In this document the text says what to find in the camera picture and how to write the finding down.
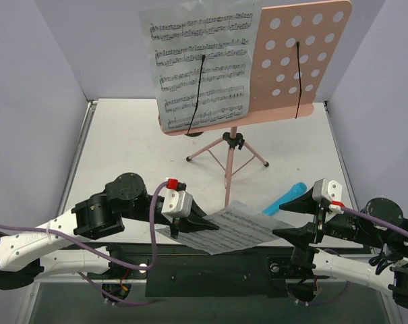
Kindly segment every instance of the pink music stand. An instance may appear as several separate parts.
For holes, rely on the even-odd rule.
[[[303,89],[298,117],[312,114],[316,91],[345,29],[351,10],[352,4],[349,0],[300,3],[262,9],[250,77],[249,113],[241,119],[193,128],[193,133],[221,128],[231,128],[231,131],[193,155],[186,157],[187,161],[191,161],[199,154],[208,151],[216,159],[225,171],[225,206],[229,204],[231,179],[235,173],[255,157],[266,167],[269,166],[269,163],[247,142],[244,142],[243,145],[253,154],[253,157],[232,172],[235,147],[229,146],[226,167],[223,167],[210,149],[224,140],[228,144],[230,140],[234,140],[239,135],[237,133],[238,126],[295,117],[299,96],[297,41],[300,43],[299,55]],[[166,132],[165,134],[180,135],[185,133],[187,130]]]

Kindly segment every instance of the white table surface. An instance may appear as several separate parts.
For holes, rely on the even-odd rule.
[[[311,116],[242,126],[238,129],[267,161],[264,167],[254,159],[233,176],[231,200],[239,200],[263,210],[286,193],[293,184],[304,182],[308,188],[316,180],[328,178],[343,185],[342,201],[351,206],[341,164],[334,145],[324,105],[314,104]],[[167,136],[158,125],[156,101],[152,99],[101,99],[98,101],[88,136],[71,186],[66,209],[104,190],[125,172],[142,176],[148,193],[165,180],[178,178],[187,183],[187,191],[206,212],[224,206],[224,172],[208,152],[187,162],[185,157],[222,136],[228,130],[205,132],[196,138]],[[227,144],[212,152],[223,163]],[[247,149],[235,150],[234,169],[251,157]],[[312,221],[312,215],[279,211],[274,217],[300,227]],[[150,243],[148,223],[124,219],[125,231],[100,239],[104,242]],[[161,244],[175,241],[156,235]],[[263,244],[290,246],[283,239]],[[359,244],[325,237],[321,246],[361,247]]]

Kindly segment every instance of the sheet music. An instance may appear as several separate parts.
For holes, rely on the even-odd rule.
[[[180,233],[175,241],[210,254],[219,254],[277,240],[272,233],[275,229],[293,228],[292,225],[279,221],[276,217],[264,215],[242,202],[234,200],[224,209],[204,217],[220,227],[216,231],[209,229]],[[171,237],[169,227],[158,229],[158,233]]]
[[[140,12],[164,132],[243,117],[262,2],[194,1]]]

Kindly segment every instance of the white wall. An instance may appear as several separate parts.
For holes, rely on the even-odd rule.
[[[138,12],[187,0],[35,0],[86,96],[154,98]],[[312,0],[265,0],[264,6]],[[351,18],[318,89],[330,98],[384,0],[351,0]]]
[[[55,216],[86,99],[33,0],[0,0],[0,223]],[[15,323],[23,290],[0,291]]]
[[[408,0],[386,0],[329,111],[359,207],[383,196],[408,217]]]

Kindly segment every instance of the music stand tripod legs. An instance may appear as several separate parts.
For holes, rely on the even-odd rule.
[[[226,141],[229,145],[228,149],[228,156],[227,156],[227,161],[226,161],[226,167],[220,163],[220,161],[212,154],[211,148],[216,146],[217,144],[220,144],[223,141]],[[235,150],[235,147],[238,146],[238,149],[241,150],[243,146],[246,147],[247,150],[249,150],[252,154],[253,157],[244,163],[241,167],[239,167],[236,171],[232,172],[232,166],[233,166],[233,153]],[[255,157],[264,164],[265,167],[268,167],[270,163],[264,160],[263,157],[261,157],[258,152],[256,152],[250,145],[247,143],[243,135],[241,133],[237,133],[237,127],[232,127],[230,132],[226,132],[223,134],[222,138],[219,138],[218,140],[215,140],[213,143],[205,146],[204,148],[201,148],[198,152],[186,157],[186,161],[190,162],[192,159],[197,157],[198,155],[202,154],[203,152],[208,151],[211,156],[216,160],[216,162],[222,167],[223,171],[225,171],[225,188],[226,188],[226,195],[225,195],[225,206],[229,204],[229,193],[231,192],[231,180],[232,176],[236,174],[239,170],[241,170],[243,167],[245,167],[249,162],[251,162]]]

